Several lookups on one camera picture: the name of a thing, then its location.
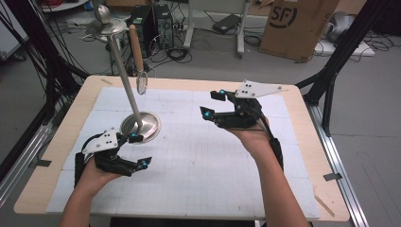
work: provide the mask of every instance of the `gray floor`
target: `gray floor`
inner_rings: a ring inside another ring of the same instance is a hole
[[[251,19],[249,25],[264,25],[266,19]],[[246,45],[239,59],[236,40],[206,36],[197,32],[190,63],[170,62],[149,73],[170,79],[210,79],[294,84],[319,72],[327,57],[308,63],[261,54]],[[89,72],[103,72],[109,54],[101,42],[86,43],[83,32],[64,34],[69,50]],[[206,42],[210,48],[205,50]],[[394,39],[401,44],[401,39]],[[361,62],[348,61],[340,72],[335,89],[331,132],[351,183],[370,226],[399,226],[401,223],[401,49],[376,52]],[[0,66],[0,160],[13,147],[30,120],[44,103],[44,93],[30,61],[7,62]],[[2,226],[54,226],[59,216],[24,216],[13,212],[32,169],[26,172],[0,210]],[[108,218],[94,218],[92,226],[108,226]],[[352,226],[346,223],[315,223],[315,226]]]

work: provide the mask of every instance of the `white bracket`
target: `white bracket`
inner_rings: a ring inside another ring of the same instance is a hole
[[[257,98],[283,91],[285,91],[283,85],[280,84],[266,84],[244,80],[238,90],[236,90],[235,97]]]
[[[104,131],[104,133],[100,137],[95,138],[91,142],[89,142],[89,144],[82,151],[82,153],[83,154],[95,153],[117,147],[118,147],[117,132],[115,131],[114,128],[111,128],[110,130]]]

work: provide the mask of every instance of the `white board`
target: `white board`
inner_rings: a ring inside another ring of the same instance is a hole
[[[328,40],[320,40],[315,47],[317,55],[323,55],[323,56],[332,55],[335,50],[336,47],[334,47],[334,44]],[[369,47],[369,45],[367,45],[365,42],[362,42],[352,55],[372,57],[375,55],[375,52],[372,50],[371,47]]]
[[[151,156],[149,168],[112,181],[95,197],[94,214],[151,218],[264,219],[253,158],[229,132],[201,117],[200,106],[231,112],[233,104],[209,92],[148,90],[136,96],[140,111],[157,114],[160,134],[143,145],[124,145],[119,155],[130,161]],[[286,104],[281,96],[258,98],[284,153],[285,174],[308,219],[320,217]],[[124,89],[99,94],[62,169],[49,213],[60,213],[74,185],[74,156],[92,135],[119,128],[131,114]]]

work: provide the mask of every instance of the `wooden table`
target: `wooden table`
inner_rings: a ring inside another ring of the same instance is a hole
[[[131,85],[134,85],[135,79],[130,80]],[[234,91],[239,84],[239,82],[185,79],[148,80],[149,88],[191,91],[212,91],[223,87]],[[64,161],[75,145],[79,131],[92,110],[97,95],[106,86],[123,87],[119,77],[91,76],[86,79],[44,153],[43,159],[51,161],[51,165],[36,167],[20,198],[15,203],[16,213],[46,214],[46,207],[51,200]],[[323,177],[332,172],[331,167],[327,162],[301,93],[294,85],[284,85],[284,89],[288,91],[280,95],[286,102],[292,127],[314,188],[315,198],[319,204],[322,215],[319,221],[347,221],[350,215],[336,181],[327,182]]]

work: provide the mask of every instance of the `wooden handle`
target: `wooden handle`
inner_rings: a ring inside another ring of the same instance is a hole
[[[144,63],[142,62],[141,46],[139,45],[138,35],[136,34],[135,25],[130,25],[130,37],[133,58],[135,60],[136,68],[138,72],[144,71]]]

